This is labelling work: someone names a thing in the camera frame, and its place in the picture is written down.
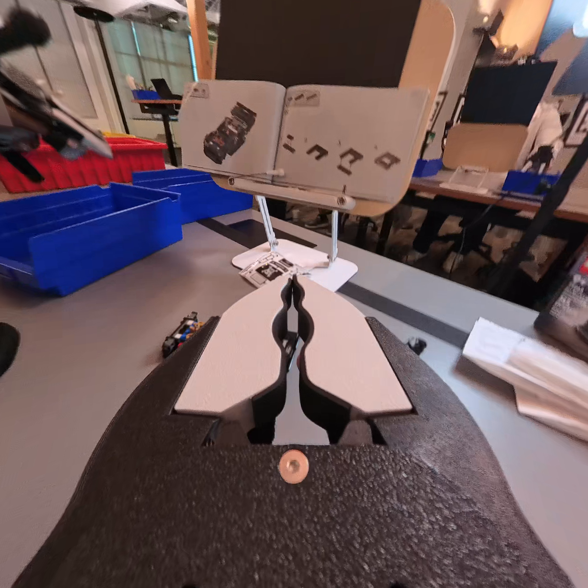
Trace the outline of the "book stand with white base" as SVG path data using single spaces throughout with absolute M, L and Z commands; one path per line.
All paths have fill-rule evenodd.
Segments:
M 301 185 L 286 185 L 277 182 L 279 170 L 271 172 L 274 179 L 271 182 L 262 181 L 256 175 L 229 175 L 228 189 L 234 192 L 246 192 L 254 195 L 261 213 L 266 242 L 255 246 L 246 252 L 235 256 L 232 265 L 240 270 L 243 277 L 254 279 L 254 285 L 259 286 L 261 277 L 254 273 L 254 269 L 268 262 L 291 264 L 290 273 L 295 270 L 331 291 L 338 290 L 347 283 L 358 269 L 357 266 L 337 255 L 337 236 L 339 231 L 339 212 L 349 212 L 356 205 L 356 201 L 347 195 L 332 190 Z M 305 203 L 318 205 L 328 209 L 331 214 L 331 243 L 328 253 L 320 252 L 310 246 L 304 246 L 289 238 L 278 238 L 272 226 L 266 197 L 283 202 Z

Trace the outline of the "black and white sticker sheet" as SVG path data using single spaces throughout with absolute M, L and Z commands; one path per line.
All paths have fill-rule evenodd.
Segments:
M 269 252 L 239 272 L 239 276 L 255 288 L 286 276 L 296 274 L 298 266 L 278 252 Z

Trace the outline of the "instruction booklet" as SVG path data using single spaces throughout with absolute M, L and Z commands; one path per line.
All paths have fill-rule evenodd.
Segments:
M 182 161 L 255 196 L 393 206 L 412 177 L 428 102 L 423 88 L 194 83 L 179 112 Z

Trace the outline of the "wooden standing desk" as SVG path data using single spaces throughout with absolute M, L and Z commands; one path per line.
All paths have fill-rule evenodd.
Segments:
M 179 109 L 182 104 L 182 99 L 132 99 L 131 102 L 139 105 L 143 111 L 148 111 L 148 114 L 156 114 L 161 117 L 164 125 L 165 141 L 168 149 L 170 164 L 177 168 L 179 165 L 176 145 L 171 127 L 171 118 L 177 118 L 177 114 L 179 113 Z

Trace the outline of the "partly built lego car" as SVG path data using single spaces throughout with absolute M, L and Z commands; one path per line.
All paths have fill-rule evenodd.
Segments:
M 179 326 L 165 338 L 161 348 L 162 358 L 166 359 L 172 355 L 178 348 L 199 332 L 204 324 L 204 322 L 198 320 L 198 314 L 196 312 L 192 312 L 185 316 Z M 287 357 L 287 371 L 290 371 L 291 369 L 295 352 L 298 348 L 299 339 L 299 335 L 292 331 L 288 331 L 282 338 L 282 347 Z

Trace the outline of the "white paper sheets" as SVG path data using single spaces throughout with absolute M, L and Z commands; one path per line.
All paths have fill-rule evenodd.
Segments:
M 518 412 L 587 442 L 587 364 L 478 318 L 462 355 L 513 387 Z

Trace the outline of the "black laptop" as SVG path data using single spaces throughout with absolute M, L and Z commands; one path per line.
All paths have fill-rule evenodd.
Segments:
M 151 83 L 160 100 L 182 100 L 182 95 L 173 93 L 164 78 L 151 78 Z

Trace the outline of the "wooden desk with black legs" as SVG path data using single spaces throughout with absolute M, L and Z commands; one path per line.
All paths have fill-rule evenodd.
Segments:
M 486 223 L 506 229 L 521 231 L 524 235 L 530 229 L 535 215 L 539 212 L 543 200 L 528 198 L 524 194 L 511 192 L 488 192 L 484 195 L 470 194 L 458 190 L 442 189 L 433 184 L 426 187 L 423 183 L 413 182 L 401 200 L 402 205 L 426 210 L 438 221 L 441 216 L 459 217 L 465 221 L 465 243 L 482 241 L 481 230 L 477 226 Z M 523 269 L 519 268 L 502 294 L 496 293 L 487 286 L 487 291 L 494 296 L 510 300 L 524 306 L 537 305 L 555 291 L 564 275 L 571 267 L 572 261 L 584 246 L 587 239 L 587 213 L 574 212 L 562 207 L 541 229 L 538 236 L 545 236 L 565 241 L 562 252 L 549 263 L 546 273 L 536 283 L 523 286 Z

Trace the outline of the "lego set box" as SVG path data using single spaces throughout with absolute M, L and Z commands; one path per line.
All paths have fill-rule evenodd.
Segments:
M 543 339 L 587 361 L 587 249 L 533 327 Z

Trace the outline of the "beige and black desk divider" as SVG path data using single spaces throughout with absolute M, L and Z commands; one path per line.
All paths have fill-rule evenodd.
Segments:
M 459 122 L 447 133 L 443 166 L 516 169 L 557 61 L 488 66 L 472 72 Z

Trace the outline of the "black floor lamp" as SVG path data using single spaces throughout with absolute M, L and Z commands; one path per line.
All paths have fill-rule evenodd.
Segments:
M 104 33 L 102 30 L 102 24 L 109 24 L 114 21 L 114 16 L 111 15 L 109 12 L 100 9 L 99 7 L 95 6 L 91 1 L 81 1 L 81 4 L 76 5 L 74 7 L 74 12 L 81 18 L 89 20 L 93 22 L 96 35 L 98 37 L 100 49 L 102 51 L 102 55 L 104 57 L 105 66 L 107 69 L 107 74 L 110 80 L 110 85 L 112 87 L 112 92 L 114 93 L 115 102 L 119 111 L 119 117 L 122 123 L 122 126 L 125 130 L 127 135 L 130 135 L 128 121 L 126 118 L 125 110 L 123 107 L 121 95 L 119 92 L 119 88 L 116 82 L 116 78 L 114 75 L 114 71 L 112 68 L 111 59 L 109 57 L 107 44 L 105 41 Z

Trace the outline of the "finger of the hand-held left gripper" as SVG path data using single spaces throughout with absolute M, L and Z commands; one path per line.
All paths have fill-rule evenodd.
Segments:
M 45 142 L 64 159 L 79 159 L 88 152 L 113 159 L 112 148 L 100 131 L 88 127 L 56 98 L 47 98 L 47 104 L 51 127 Z

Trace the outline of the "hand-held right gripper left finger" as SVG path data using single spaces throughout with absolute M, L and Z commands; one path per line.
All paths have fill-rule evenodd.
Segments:
M 175 412 L 238 423 L 248 441 L 270 445 L 285 407 L 292 278 L 279 277 L 239 299 L 208 337 Z

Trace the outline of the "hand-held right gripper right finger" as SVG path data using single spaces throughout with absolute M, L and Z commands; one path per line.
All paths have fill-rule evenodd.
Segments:
M 295 279 L 299 398 L 305 416 L 337 444 L 354 420 L 408 415 L 413 404 L 367 318 L 349 301 L 306 277 Z

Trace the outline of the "black slanted stand pole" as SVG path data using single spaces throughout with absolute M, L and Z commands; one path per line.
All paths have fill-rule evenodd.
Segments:
M 529 227 L 514 248 L 512 254 L 506 256 L 506 260 L 502 261 L 494 273 L 489 277 L 487 283 L 488 294 L 499 298 L 504 295 L 509 284 L 516 275 L 519 265 L 529 253 L 536 238 L 553 219 L 555 211 L 558 210 L 566 198 L 572 183 L 575 181 L 586 162 L 587 136 L 570 159 L 560 179 L 550 188 L 546 196 L 543 198 L 539 210 L 536 212 Z

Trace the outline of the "red plastic bin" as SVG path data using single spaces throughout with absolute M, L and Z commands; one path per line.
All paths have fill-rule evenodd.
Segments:
M 88 151 L 77 160 L 63 158 L 48 143 L 41 141 L 38 149 L 25 154 L 25 158 L 43 176 L 43 182 L 35 183 L 16 170 L 5 158 L 1 158 L 1 183 L 8 193 L 24 194 L 104 186 L 111 182 L 131 183 L 132 174 L 141 171 L 165 169 L 164 143 L 134 136 L 107 137 L 113 158 L 105 158 Z

